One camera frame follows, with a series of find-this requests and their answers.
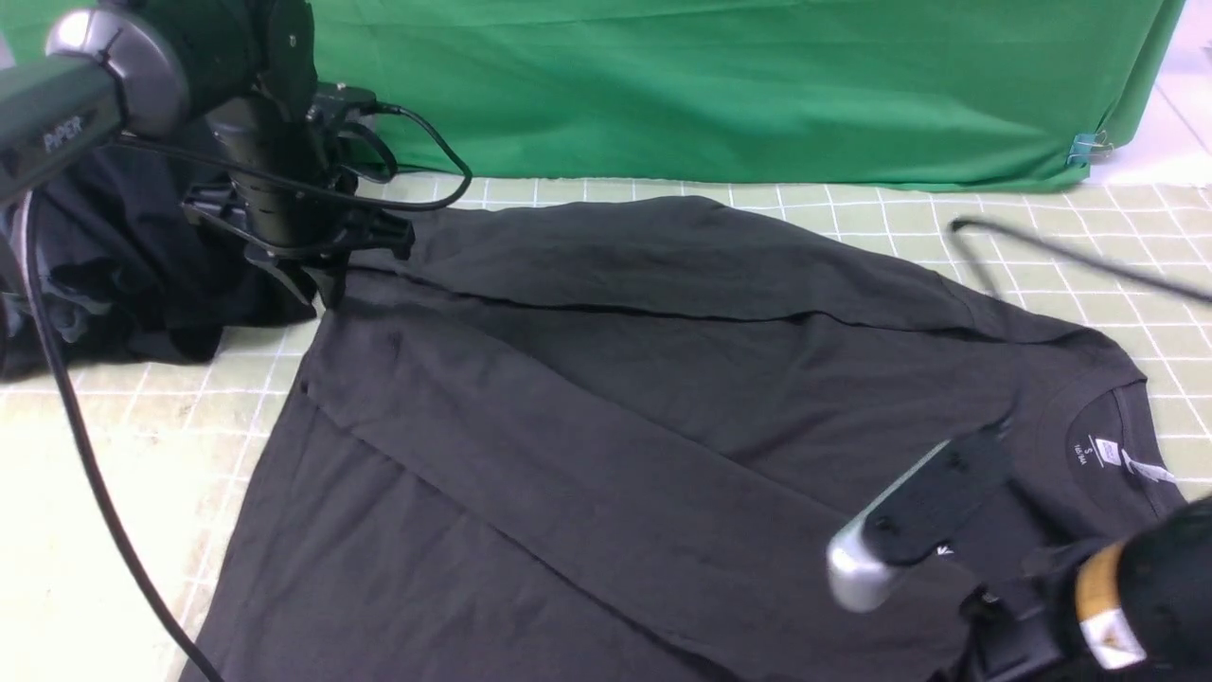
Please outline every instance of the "green backdrop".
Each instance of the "green backdrop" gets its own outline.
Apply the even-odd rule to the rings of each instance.
[[[479,174],[1042,190],[1088,173],[1076,136],[1132,138],[1183,0],[311,4],[321,78]],[[0,30],[30,58],[80,5],[0,0]]]

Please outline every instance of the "black cable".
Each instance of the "black cable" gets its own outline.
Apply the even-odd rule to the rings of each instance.
[[[375,170],[387,168],[387,164],[378,161],[361,161],[359,165],[362,167],[372,167]],[[446,172],[446,171],[436,166],[425,166],[421,164],[398,164],[396,166],[396,174],[408,174],[412,172]]]
[[[42,354],[46,356],[46,365],[50,368],[55,384],[59,390],[59,397],[63,401],[63,409],[67,412],[68,424],[72,428],[72,436],[75,440],[76,452],[80,454],[80,464],[84,466],[85,476],[88,478],[88,487],[92,489],[92,497],[97,500],[97,508],[101,510],[101,516],[105,521],[105,527],[109,529],[109,534],[114,539],[114,545],[118,546],[118,554],[122,556],[122,561],[126,563],[127,571],[130,571],[131,577],[135,578],[135,583],[138,585],[139,592],[143,594],[143,598],[147,600],[148,606],[152,607],[152,611],[155,613],[160,625],[164,626],[165,631],[168,632],[168,636],[172,637],[173,642],[176,642],[178,647],[181,647],[189,660],[198,666],[198,670],[201,671],[207,682],[223,682],[223,676],[219,675],[215,665],[211,664],[201,649],[198,648],[198,644],[189,638],[189,635],[187,635],[176,619],[173,619],[172,612],[168,611],[168,607],[164,603],[164,600],[156,591],[155,585],[152,583],[147,571],[143,568],[143,563],[135,552],[135,548],[131,545],[130,538],[126,535],[126,529],[122,528],[122,522],[118,516],[118,510],[114,509],[114,503],[109,498],[109,491],[105,487],[105,481],[101,476],[101,468],[97,466],[97,455],[88,440],[88,430],[85,426],[84,415],[80,413],[80,402],[76,400],[75,391],[72,389],[72,378],[68,374],[67,365],[63,362],[58,343],[55,339],[56,331],[51,325],[50,316],[46,314],[46,308],[42,300],[42,282],[38,271],[38,219],[34,214],[36,207],[35,197],[35,191],[28,191],[24,201],[18,208],[25,214],[24,219],[18,217],[15,225],[17,230],[15,240],[21,250],[21,253],[17,254],[17,260],[21,263],[21,274],[24,280],[25,296],[29,299],[29,309],[34,317],[34,326],[38,329],[38,338],[42,345]]]
[[[1081,251],[1079,251],[1076,248],[1070,248],[1068,246],[1062,246],[1059,243],[1053,243],[1051,241],[1047,241],[1045,239],[1035,236],[1034,234],[1028,234],[1027,230],[1018,229],[1016,227],[1010,227],[1010,225],[1001,224],[1001,223],[997,223],[997,222],[994,222],[994,220],[990,220],[990,219],[977,218],[977,217],[957,217],[957,218],[953,219],[951,224],[950,224],[950,229],[951,229],[953,234],[960,231],[961,229],[968,228],[968,227],[978,227],[978,228],[993,231],[995,234],[1001,234],[1004,236],[1010,236],[1011,239],[1017,239],[1017,240],[1019,240],[1019,241],[1022,241],[1024,243],[1030,243],[1031,246],[1035,246],[1036,248],[1042,248],[1042,250],[1048,251],[1051,253],[1056,253],[1057,256],[1063,256],[1063,257],[1069,258],[1071,260],[1076,260],[1076,262],[1079,262],[1079,263],[1081,263],[1081,264],[1084,264],[1084,265],[1086,265],[1088,268],[1093,268],[1093,269],[1097,269],[1097,270],[1100,270],[1100,271],[1105,271],[1107,274],[1113,274],[1115,276],[1122,276],[1124,279],[1127,279],[1127,280],[1131,280],[1131,281],[1136,281],[1137,283],[1144,283],[1145,286],[1151,286],[1151,287],[1157,288],[1160,291],[1165,291],[1167,293],[1173,293],[1176,296],[1182,296],[1182,297],[1189,298],[1191,300],[1197,300],[1200,303],[1212,304],[1212,292],[1208,292],[1206,290],[1196,288],[1194,286],[1188,286],[1188,285],[1180,283],[1180,282],[1179,283],[1174,283],[1174,282],[1171,282],[1171,281],[1166,281],[1165,279],[1161,279],[1157,275],[1153,275],[1153,274],[1148,274],[1148,273],[1144,273],[1144,271],[1140,271],[1140,270],[1137,270],[1137,269],[1132,269],[1132,268],[1130,268],[1127,265],[1122,265],[1122,264],[1119,264],[1119,263],[1116,263],[1114,260],[1108,260],[1108,259],[1100,258],[1098,256],[1091,256],[1090,253],[1084,253],[1084,252],[1081,252]],[[988,279],[988,276],[989,276],[988,273],[985,273],[985,275],[982,277],[982,283],[984,283],[984,281]]]
[[[361,121],[345,121],[336,131],[335,144],[338,147],[353,147],[354,141],[360,141],[379,157],[379,162],[342,162],[341,167],[376,184],[387,184],[391,178],[400,174],[400,161],[396,160],[391,148],[383,142],[383,138],[375,134],[375,131]]]
[[[299,182],[297,179],[291,179],[288,177],[282,177],[280,174],[274,174],[271,172],[265,172],[258,167],[241,164],[239,161],[230,161],[227,159],[219,159],[215,156],[208,156],[206,154],[198,154],[188,149],[182,149],[172,144],[165,144],[162,142],[154,142],[152,139],[143,139],[142,137],[133,137],[130,134],[120,134],[114,139],[115,144],[121,144],[124,147],[132,147],[135,149],[147,149],[149,151],[158,151],[165,154],[166,156],[175,156],[187,161],[193,161],[195,164],[205,164],[208,166],[216,166],[224,168],[227,171],[240,172],[247,176],[252,176],[265,182],[270,182],[279,187],[286,189],[293,189],[296,191],[304,191],[313,196],[319,196],[335,201],[338,204],[345,204],[350,206],[366,206],[373,208],[387,208],[391,211],[436,211],[439,208],[445,208],[451,204],[458,201],[467,194],[469,187],[471,187],[471,168],[467,162],[459,157],[459,155],[451,148],[451,145],[442,138],[441,133],[429,124],[421,114],[405,109],[398,104],[378,104],[375,113],[390,114],[404,116],[412,120],[422,130],[424,130],[429,137],[438,144],[438,148],[446,154],[446,157],[458,167],[459,172],[463,173],[463,182],[451,191],[448,196],[438,199],[436,201],[421,201],[421,202],[408,202],[408,201],[388,201],[385,199],[371,199],[367,196],[353,196],[349,194],[343,194],[341,191],[333,191],[332,189],[325,189],[322,187],[315,187],[314,184],[308,184],[305,182]]]
[[[1006,303],[1005,298],[1001,296],[1001,292],[997,290],[996,282],[994,282],[993,276],[989,274],[989,269],[984,265],[984,263],[976,254],[972,247],[964,239],[960,237],[960,231],[970,227],[987,229],[995,234],[1010,236],[1011,239],[1017,239],[1018,241],[1029,243],[1031,246],[1035,246],[1036,248],[1041,248],[1044,251],[1063,256],[1071,260],[1076,260],[1088,268],[1100,270],[1115,276],[1121,276],[1130,281],[1136,281],[1137,283],[1153,286],[1154,288],[1157,288],[1160,291],[1174,293],[1177,296],[1180,296],[1183,298],[1189,298],[1191,300],[1212,304],[1212,292],[1207,292],[1180,282],[1177,283],[1170,282],[1161,279],[1160,276],[1136,270],[1130,267],[1115,263],[1113,260],[1107,260],[1096,256],[1091,256],[1090,253],[1084,253],[1081,251],[1070,248],[1068,246],[1053,243],[1034,234],[1028,234],[1025,230],[1001,224],[999,222],[994,222],[987,218],[957,217],[953,219],[949,225],[948,235],[950,236],[950,241],[955,245],[956,250],[959,250],[964,259],[968,262],[968,264],[972,268],[972,271],[977,275],[977,279],[981,280],[981,285],[985,287],[985,290],[989,292],[990,296],[1004,303],[1001,305],[997,305],[997,316],[1000,317],[1002,332],[1006,333],[1007,336],[1010,334],[1011,329],[1010,303]],[[1011,397],[1010,409],[1001,419],[997,420],[997,423],[995,423],[995,426],[1002,435],[1006,434],[1006,430],[1010,426],[1011,418],[1018,409],[1019,401],[1022,400],[1022,394],[1023,394],[1022,378],[1025,377],[1027,373],[1023,372],[1025,368],[1022,366],[1024,365],[1025,361],[1022,357],[1021,349],[1018,350],[1017,362],[1019,365],[1018,372],[1016,372],[1018,379],[1014,382],[1014,394]]]
[[[1011,424],[1013,423],[1014,415],[1018,413],[1018,408],[1022,405],[1023,377],[1027,376],[1027,360],[1023,357],[1022,348],[1018,344],[1014,344],[1013,339],[1010,338],[1010,331],[1013,326],[1013,317],[1011,317],[1010,314],[1010,303],[1007,303],[1001,296],[997,282],[994,281],[993,275],[989,274],[989,268],[981,262],[981,258],[976,254],[976,251],[972,250],[972,246],[970,246],[968,242],[960,236],[960,229],[972,223],[965,223],[956,227],[956,222],[959,222],[959,219],[951,222],[951,230],[948,233],[948,236],[955,246],[955,250],[960,252],[960,256],[971,264],[972,271],[976,273],[977,279],[981,280],[981,285],[984,286],[985,291],[988,291],[989,294],[1000,303],[999,305],[995,305],[999,317],[997,321],[1001,325],[1001,332],[1011,343],[1011,348],[1014,353],[1014,365],[1018,366],[1013,372],[1014,389],[1010,396],[1010,406],[1006,408],[1006,412],[997,418],[997,422],[991,425],[997,431],[997,435],[1005,439],[1006,434],[1010,431]]]

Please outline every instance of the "white floor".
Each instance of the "white floor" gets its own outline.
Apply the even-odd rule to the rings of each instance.
[[[1136,137],[1090,182],[1212,184],[1212,0],[1187,0]]]

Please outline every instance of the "grid pattern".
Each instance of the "grid pattern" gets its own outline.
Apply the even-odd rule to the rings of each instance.
[[[384,197],[429,200],[454,178],[416,174]],[[545,206],[704,195],[921,263],[972,283],[942,237],[984,213],[1136,267],[1212,286],[1212,190],[1084,185],[1058,195],[927,194],[848,185],[478,179],[458,205]],[[1162,452],[1188,495],[1212,492],[1212,310],[988,236],[977,252],[1011,302],[1104,329],[1150,378]],[[74,384],[132,541],[190,632],[206,614],[244,493],[315,323],[231,329],[207,367],[88,367]],[[0,677],[176,678],[183,659],[110,548],[53,385],[0,388]],[[6,634],[2,629],[16,629]]]

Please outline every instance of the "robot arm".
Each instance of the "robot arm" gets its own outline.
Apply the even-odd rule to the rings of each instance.
[[[836,601],[875,611],[945,546],[984,584],[961,608],[972,637],[951,680],[1035,680],[1091,659],[1212,670],[1212,498],[1110,545],[1046,548],[1000,451],[994,429],[941,445],[839,532]]]
[[[0,71],[0,204],[122,130],[162,138],[250,91],[267,67],[251,11],[261,5],[109,1],[64,16],[46,59]],[[310,19],[303,0],[268,5],[301,6]]]

